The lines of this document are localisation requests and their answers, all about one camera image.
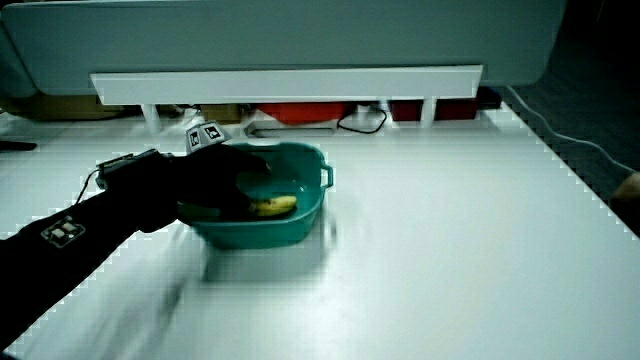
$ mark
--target black cable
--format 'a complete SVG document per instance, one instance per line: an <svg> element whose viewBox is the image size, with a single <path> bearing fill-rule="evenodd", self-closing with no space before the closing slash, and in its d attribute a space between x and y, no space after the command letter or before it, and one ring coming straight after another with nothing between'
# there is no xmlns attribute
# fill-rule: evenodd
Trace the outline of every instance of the black cable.
<svg viewBox="0 0 640 360"><path fill-rule="evenodd" d="M98 171L99 169L95 169L89 173L89 176L87 176L87 180L84 182L84 186L82 187L82 190L80 190L80 195L78 195L78 199L76 200L76 205L78 205L80 203L80 200L82 200L82 195L84 194L84 191L87 190L87 186L89 186L89 180L91 180L91 176L93 176L93 174L97 173Z"/></svg>
<svg viewBox="0 0 640 360"><path fill-rule="evenodd" d="M375 134L377 133L380 129L382 129L382 126L384 125L384 122L387 121L387 112L382 110L381 108L377 107L377 106L373 106L371 105L371 108L374 110L377 110L378 112L381 112L382 114L384 114L384 119L382 119L382 122L380 122L380 125L378 125L378 127L374 130L359 130L359 129L354 129L354 128L348 128L346 126L342 126L340 123L342 122L342 120L346 119L347 116L344 116L342 119L338 120L338 123L336 124L336 126L338 127L338 129L345 129L345 130L349 130L349 131L353 131L353 132L357 132L360 134Z"/></svg>

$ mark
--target cable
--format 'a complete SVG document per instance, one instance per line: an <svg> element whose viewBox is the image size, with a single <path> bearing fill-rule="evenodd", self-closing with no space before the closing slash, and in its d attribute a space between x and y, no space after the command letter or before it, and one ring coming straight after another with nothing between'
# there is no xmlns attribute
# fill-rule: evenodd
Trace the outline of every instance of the cable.
<svg viewBox="0 0 640 360"><path fill-rule="evenodd" d="M87 190L87 186L89 186L89 180L91 180L91 176L97 173L98 170L99 169L93 170L92 172L89 173L89 176L87 176L87 180L84 182L84 186L82 187L82 190L80 190L80 195L78 195L78 199L76 200L76 205L80 203L80 200L82 199L82 194L84 194L84 191Z"/></svg>
<svg viewBox="0 0 640 360"><path fill-rule="evenodd" d="M609 154L607 154L607 152L601 148L598 144L594 144L591 141L586 141L586 140L580 140L580 139L575 139L569 136L565 136L562 134L558 134L557 132L553 131L553 129L551 128L551 126L549 126L549 124L547 123L547 120L544 118L544 116L540 115L538 112L536 112L535 110L531 109L529 107L529 105L527 105L524 100L522 100L522 98L520 98L520 95L518 95L518 93L511 87L511 86L507 86L507 89L516 97L516 99L518 99L518 102L520 102L520 105L524 106L525 109L527 109L527 111L531 112L532 114L534 114L535 116L539 117L542 122L544 123L544 125L547 127L547 129L555 136L564 139L564 140L569 140L569 141L573 141L573 142L577 142L579 144L585 144L585 145L589 145L589 146L593 146L596 149L600 150L600 152L602 152L604 154L604 156L607 157L607 159L609 159L609 161L611 161L613 164L617 165L618 167L625 169L629 172L636 172L634 169L621 164L617 161L615 161L611 156L609 156Z"/></svg>
<svg viewBox="0 0 640 360"><path fill-rule="evenodd" d="M377 106L373 106L370 105L372 109L377 110L378 112L381 112L384 115L384 119L382 119L382 121L380 122L380 125L378 125L378 127L374 130L359 130L359 129L354 129L354 128L349 128L346 126L342 126L340 123L342 122L342 120L346 119L347 116L344 116L342 119L338 120L338 123L336 124L336 126L338 127L338 129L345 129L345 130L349 130L349 131L353 131L353 132L357 132L360 134L375 134L377 133L380 129L382 129L382 126L384 125L384 122L387 121L387 112L382 110L381 108L377 107Z"/></svg>

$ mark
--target white panel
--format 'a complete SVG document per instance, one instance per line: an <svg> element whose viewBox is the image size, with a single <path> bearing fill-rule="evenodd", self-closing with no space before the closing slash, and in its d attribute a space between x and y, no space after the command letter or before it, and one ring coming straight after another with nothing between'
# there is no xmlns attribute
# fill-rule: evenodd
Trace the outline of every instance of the white panel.
<svg viewBox="0 0 640 360"><path fill-rule="evenodd" d="M104 105L474 97L481 65L92 74Z"/></svg>

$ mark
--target red object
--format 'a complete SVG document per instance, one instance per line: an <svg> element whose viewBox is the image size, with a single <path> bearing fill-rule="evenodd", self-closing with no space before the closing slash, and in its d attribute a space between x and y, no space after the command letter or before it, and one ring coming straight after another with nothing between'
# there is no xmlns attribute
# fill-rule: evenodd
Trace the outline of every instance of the red object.
<svg viewBox="0 0 640 360"><path fill-rule="evenodd" d="M260 111L287 125L340 119L351 107L352 105L341 102L257 105Z"/></svg>
<svg viewBox="0 0 640 360"><path fill-rule="evenodd" d="M478 99L438 99L434 120L473 120Z"/></svg>
<svg viewBox="0 0 640 360"><path fill-rule="evenodd" d="M391 100L389 107L393 121L420 121L422 100Z"/></svg>

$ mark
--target white cable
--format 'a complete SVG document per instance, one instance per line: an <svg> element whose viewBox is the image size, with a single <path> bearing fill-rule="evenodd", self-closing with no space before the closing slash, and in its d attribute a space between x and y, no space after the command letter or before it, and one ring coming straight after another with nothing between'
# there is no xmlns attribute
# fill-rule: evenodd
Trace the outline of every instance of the white cable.
<svg viewBox="0 0 640 360"><path fill-rule="evenodd" d="M542 122L544 123L544 125L547 127L547 129L555 136L561 138L561 139L565 139L565 140L569 140L569 141L573 141L573 142L577 142L579 144L585 144L585 145L589 145L589 146L593 146L596 149L600 150L600 152L602 152L604 154L604 156L607 157L607 159L609 159L613 164L619 166L622 169L625 169L627 171L630 172L636 172L634 169L623 165L617 161L615 161L611 156L609 156L609 154L607 154L606 151L604 151L603 148L601 148L598 144L594 144L590 141L585 141L585 140L579 140L579 139L574 139L572 137L569 136L565 136L562 134L558 134L557 132L553 131L553 129L551 129L551 127L549 126L549 124L547 123L547 120L544 118L544 116L540 115L538 112L536 112L535 110L531 109L525 102L524 100L522 100L522 98L520 98L520 95L518 95L518 93L511 87L511 86L507 86L507 89L509 89L509 91L516 97L516 99L518 99L518 102L520 102L520 105L524 106L525 109L527 109L527 111L531 112L532 114L534 114L535 116L539 117L540 120L542 120Z"/></svg>

